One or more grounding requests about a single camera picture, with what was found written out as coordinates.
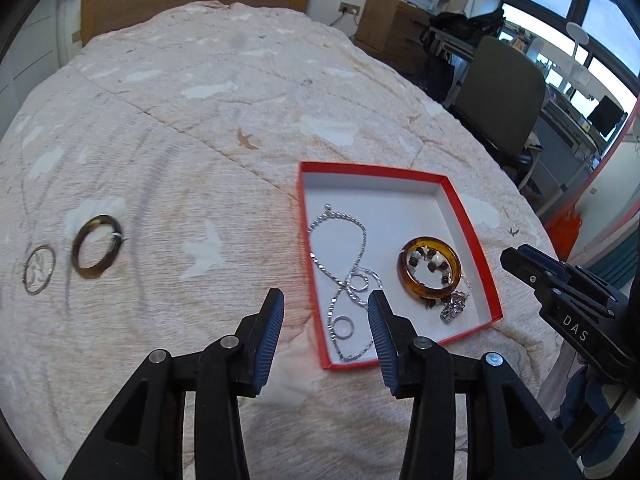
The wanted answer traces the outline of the wall power socket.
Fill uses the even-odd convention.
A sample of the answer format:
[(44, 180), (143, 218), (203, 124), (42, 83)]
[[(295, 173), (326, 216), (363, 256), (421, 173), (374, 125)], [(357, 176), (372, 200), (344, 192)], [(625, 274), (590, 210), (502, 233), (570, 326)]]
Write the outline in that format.
[(356, 6), (356, 4), (341, 2), (338, 6), (338, 12), (357, 16), (360, 14), (360, 6)]

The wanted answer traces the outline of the twisted silver bangle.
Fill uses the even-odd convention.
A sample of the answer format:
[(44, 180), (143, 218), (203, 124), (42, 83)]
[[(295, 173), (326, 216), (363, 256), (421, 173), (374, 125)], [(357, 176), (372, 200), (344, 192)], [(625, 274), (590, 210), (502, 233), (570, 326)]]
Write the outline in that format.
[(346, 278), (348, 289), (355, 294), (366, 292), (369, 289), (369, 278), (367, 273), (360, 269), (352, 270)]

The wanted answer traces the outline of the white sliding wardrobe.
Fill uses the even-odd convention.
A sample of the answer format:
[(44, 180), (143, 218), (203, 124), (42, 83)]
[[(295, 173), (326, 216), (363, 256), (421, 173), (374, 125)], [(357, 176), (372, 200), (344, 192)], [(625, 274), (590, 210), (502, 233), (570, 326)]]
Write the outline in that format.
[(6, 133), (32, 89), (60, 67), (56, 40), (57, 3), (58, 0), (38, 2), (1, 62), (1, 134)]

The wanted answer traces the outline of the beige cloud pattern duvet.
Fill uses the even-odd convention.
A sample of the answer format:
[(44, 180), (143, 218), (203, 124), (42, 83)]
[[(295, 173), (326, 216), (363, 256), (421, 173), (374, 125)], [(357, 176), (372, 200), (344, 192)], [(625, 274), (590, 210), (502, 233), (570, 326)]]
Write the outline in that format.
[[(93, 39), (30, 94), (1, 142), (1, 408), (61, 478), (154, 349), (204, 349), (271, 287), (285, 320), (267, 385), (241, 404), (256, 479), (393, 479), (411, 405), (375, 367), (324, 370), (300, 236), (298, 165), (443, 174), (504, 317), (452, 346), (501, 353), (537, 391), (560, 340), (504, 248), (550, 249), (536, 214), (457, 119), (337, 29), (285, 9), (192, 3)], [(50, 245), (49, 286), (23, 266)]]

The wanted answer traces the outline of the wooden nightstand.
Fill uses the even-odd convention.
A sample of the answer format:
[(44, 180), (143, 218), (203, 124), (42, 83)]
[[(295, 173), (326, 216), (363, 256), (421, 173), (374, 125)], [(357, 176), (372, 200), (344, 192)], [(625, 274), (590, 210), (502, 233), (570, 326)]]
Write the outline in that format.
[(427, 61), (421, 35), (432, 17), (400, 0), (367, 0), (352, 42), (398, 73), (420, 73)]

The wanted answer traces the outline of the thin metal hoop bangle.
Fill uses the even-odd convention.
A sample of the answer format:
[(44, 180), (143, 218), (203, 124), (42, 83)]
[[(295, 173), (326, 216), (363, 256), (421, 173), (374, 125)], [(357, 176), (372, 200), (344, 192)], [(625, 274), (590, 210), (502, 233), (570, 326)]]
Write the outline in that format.
[(35, 247), (23, 266), (23, 286), (30, 296), (39, 295), (50, 284), (56, 266), (55, 250), (48, 244)]

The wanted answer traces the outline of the grey office chair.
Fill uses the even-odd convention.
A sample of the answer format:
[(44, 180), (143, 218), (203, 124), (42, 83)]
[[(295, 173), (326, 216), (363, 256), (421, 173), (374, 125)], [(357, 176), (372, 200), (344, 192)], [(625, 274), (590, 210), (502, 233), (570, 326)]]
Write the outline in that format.
[(542, 151), (525, 143), (545, 95), (544, 75), (534, 62), (510, 44), (485, 37), (449, 111), (518, 188), (524, 188)]

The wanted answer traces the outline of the white desk lamp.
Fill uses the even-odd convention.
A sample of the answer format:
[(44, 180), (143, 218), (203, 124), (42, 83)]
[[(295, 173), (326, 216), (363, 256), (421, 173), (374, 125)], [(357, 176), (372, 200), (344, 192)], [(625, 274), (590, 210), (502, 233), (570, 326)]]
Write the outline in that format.
[(572, 59), (573, 61), (576, 61), (576, 55), (577, 55), (578, 49), (580, 47), (585, 47), (587, 44), (589, 44), (590, 36), (588, 32), (586, 32), (585, 29), (582, 28), (582, 26), (580, 26), (575, 22), (568, 22), (565, 26), (565, 29), (566, 29), (567, 35), (570, 37), (571, 40), (574, 41)]

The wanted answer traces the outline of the red jewelry box tray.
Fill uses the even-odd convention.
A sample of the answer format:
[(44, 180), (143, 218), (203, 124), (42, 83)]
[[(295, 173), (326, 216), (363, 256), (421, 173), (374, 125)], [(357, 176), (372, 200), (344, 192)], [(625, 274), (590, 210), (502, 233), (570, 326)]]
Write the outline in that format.
[[(484, 250), (447, 177), (346, 162), (301, 162), (297, 191), (318, 356), (326, 370), (354, 370), (378, 360), (366, 310), (338, 286), (353, 266), (372, 272), (369, 289), (357, 294), (360, 299), (382, 288), (397, 313), (440, 344), (502, 319)], [(449, 323), (440, 319), (440, 307), (425, 307), (398, 278), (401, 249), (420, 236), (443, 240), (460, 259), (458, 289), (468, 299)]]

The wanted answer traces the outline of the desk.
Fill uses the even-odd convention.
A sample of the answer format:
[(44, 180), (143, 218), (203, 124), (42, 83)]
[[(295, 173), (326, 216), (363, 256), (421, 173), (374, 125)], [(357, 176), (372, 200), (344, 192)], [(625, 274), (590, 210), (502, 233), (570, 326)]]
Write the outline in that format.
[(591, 174), (597, 144), (555, 102), (542, 107), (533, 135), (537, 156), (522, 193), (539, 218), (558, 212)]

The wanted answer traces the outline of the black bag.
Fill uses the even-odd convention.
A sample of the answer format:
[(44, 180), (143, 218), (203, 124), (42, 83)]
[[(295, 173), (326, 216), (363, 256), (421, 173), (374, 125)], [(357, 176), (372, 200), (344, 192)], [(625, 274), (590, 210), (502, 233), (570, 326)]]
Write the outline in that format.
[(420, 41), (427, 50), (435, 39), (435, 30), (440, 30), (476, 48), (485, 36), (497, 38), (505, 22), (503, 8), (472, 18), (464, 14), (442, 12), (430, 18)]

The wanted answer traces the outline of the amber resin bangle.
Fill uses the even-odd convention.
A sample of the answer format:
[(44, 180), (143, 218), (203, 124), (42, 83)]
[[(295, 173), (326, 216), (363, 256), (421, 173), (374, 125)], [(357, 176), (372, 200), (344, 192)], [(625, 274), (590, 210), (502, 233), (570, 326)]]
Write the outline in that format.
[(397, 260), (397, 273), (406, 292), (427, 307), (449, 300), (462, 279), (456, 252), (443, 240), (420, 236), (409, 240)]

